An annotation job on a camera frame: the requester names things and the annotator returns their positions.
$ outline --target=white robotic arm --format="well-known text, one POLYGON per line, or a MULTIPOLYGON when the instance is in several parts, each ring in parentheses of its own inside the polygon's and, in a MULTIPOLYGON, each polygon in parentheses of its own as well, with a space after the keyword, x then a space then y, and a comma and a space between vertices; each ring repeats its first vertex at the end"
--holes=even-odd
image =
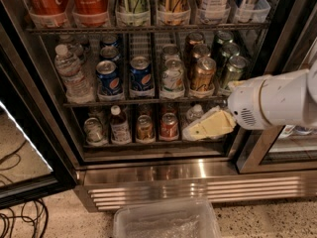
POLYGON ((287 124, 317 128, 317 60, 310 70, 245 81, 229 96, 228 107, 248 130, 287 124))

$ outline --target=refrigerator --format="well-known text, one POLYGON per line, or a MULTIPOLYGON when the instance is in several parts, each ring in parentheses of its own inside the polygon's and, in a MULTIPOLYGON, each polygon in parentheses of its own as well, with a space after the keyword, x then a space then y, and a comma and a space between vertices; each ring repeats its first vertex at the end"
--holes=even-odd
POLYGON ((201 24, 191 15, 190 22, 181 26, 161 25, 156 18, 156 0, 150 0, 150 22, 141 27, 122 26, 117 21, 102 28, 37 28, 28 16, 29 0, 0 0, 2 113, 18 128, 16 135, 25 135, 44 166, 31 161, 26 169, 33 175, 13 180, 8 173, 9 179, 0 185, 0 207, 67 189, 74 189, 90 212, 180 197, 205 196, 211 202, 229 202, 316 195, 317 135, 313 131, 300 135, 293 130, 282 138, 284 126, 264 131, 236 126, 221 138, 193 142, 181 135, 173 141, 159 138, 159 109, 165 103, 174 103, 181 119, 183 110, 193 103, 201 103, 205 109, 225 108, 228 97, 194 98, 185 93, 172 100, 163 98, 158 71, 165 44, 176 44, 183 52, 190 32, 202 32, 211 46, 216 31, 232 31, 250 61, 245 79, 309 68, 316 60, 316 0, 265 1, 269 12, 263 22, 201 24), (93 77, 101 37, 122 37, 124 99, 81 104, 67 101, 53 64, 56 40, 65 34, 88 36, 93 55, 86 64, 93 77), (156 79, 153 96, 148 98, 135 97, 129 91, 130 60, 143 55, 150 58, 156 79), (155 117, 155 140, 147 144, 136 141, 140 104, 150 104, 155 117), (127 110, 132 142, 112 144, 108 126, 108 144, 88 145, 83 128, 89 108, 102 107, 108 120, 113 105, 127 110))

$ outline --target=blue soda can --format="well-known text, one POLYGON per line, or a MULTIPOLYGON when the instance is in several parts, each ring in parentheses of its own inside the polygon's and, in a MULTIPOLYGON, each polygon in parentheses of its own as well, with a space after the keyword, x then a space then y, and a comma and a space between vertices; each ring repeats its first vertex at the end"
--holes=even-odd
POLYGON ((104 48, 107 46, 113 46, 119 48, 120 46, 120 38, 116 34, 105 34, 102 36, 100 40, 100 48, 104 48))
POLYGON ((117 95, 123 92, 119 69, 114 62, 110 60, 101 61, 96 67, 96 74, 105 95, 117 95))
POLYGON ((131 87, 135 91, 147 91, 154 87, 152 68, 145 57, 134 57, 130 62, 131 87))
POLYGON ((110 60, 118 64, 120 62, 121 55, 119 50, 114 46, 106 46, 100 50, 100 60, 110 60))

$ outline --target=beverage cooler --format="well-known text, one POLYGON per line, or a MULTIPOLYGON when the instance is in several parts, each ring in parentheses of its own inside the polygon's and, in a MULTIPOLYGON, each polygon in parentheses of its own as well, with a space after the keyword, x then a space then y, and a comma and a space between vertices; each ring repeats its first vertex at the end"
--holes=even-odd
POLYGON ((1 115, 33 155, 10 158, 1 207, 316 195, 316 130, 246 130, 228 108, 234 82, 312 66, 316 0, 85 1, 1 0, 1 115))

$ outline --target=stainless steel base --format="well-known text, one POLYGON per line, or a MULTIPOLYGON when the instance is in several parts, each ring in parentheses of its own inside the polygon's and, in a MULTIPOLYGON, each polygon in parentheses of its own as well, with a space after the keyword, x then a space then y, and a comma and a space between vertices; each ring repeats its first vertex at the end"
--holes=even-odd
POLYGON ((228 162, 191 160, 82 172, 75 192, 93 212, 187 196, 211 202, 314 196, 316 178, 317 171, 239 175, 228 162))

